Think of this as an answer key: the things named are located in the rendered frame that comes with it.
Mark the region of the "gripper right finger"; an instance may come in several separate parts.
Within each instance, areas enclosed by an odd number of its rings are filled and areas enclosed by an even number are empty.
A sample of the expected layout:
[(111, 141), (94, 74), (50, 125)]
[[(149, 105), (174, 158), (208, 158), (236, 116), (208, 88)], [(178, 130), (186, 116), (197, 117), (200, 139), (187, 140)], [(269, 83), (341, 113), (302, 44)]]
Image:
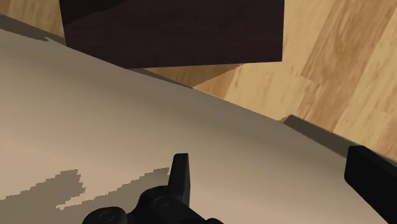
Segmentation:
[(397, 224), (397, 161), (350, 146), (344, 179), (388, 224)]

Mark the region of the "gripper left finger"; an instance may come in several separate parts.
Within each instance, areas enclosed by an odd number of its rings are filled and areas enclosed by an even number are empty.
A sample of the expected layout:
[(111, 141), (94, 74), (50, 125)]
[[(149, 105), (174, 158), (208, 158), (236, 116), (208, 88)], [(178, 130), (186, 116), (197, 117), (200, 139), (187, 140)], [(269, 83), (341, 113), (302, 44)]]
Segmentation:
[(82, 224), (223, 224), (216, 218), (205, 219), (190, 208), (190, 168), (187, 153), (173, 157), (166, 186), (145, 190), (136, 207), (126, 213), (120, 207), (92, 211)]

